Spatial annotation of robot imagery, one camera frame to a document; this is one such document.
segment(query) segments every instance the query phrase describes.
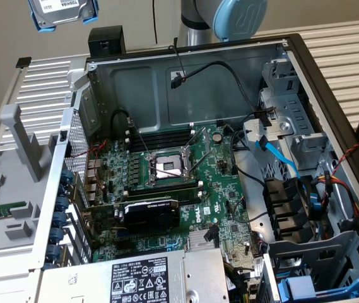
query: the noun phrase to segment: warning symbols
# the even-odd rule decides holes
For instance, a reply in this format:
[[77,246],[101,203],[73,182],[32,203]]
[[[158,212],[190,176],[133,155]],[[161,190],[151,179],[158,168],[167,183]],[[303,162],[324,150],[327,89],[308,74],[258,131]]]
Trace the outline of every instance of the warning symbols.
[[123,281],[112,283],[112,295],[119,295],[123,291]]
[[168,258],[112,265],[110,303],[167,303]]
[[148,279],[146,288],[154,287],[153,282],[151,282],[151,279]]

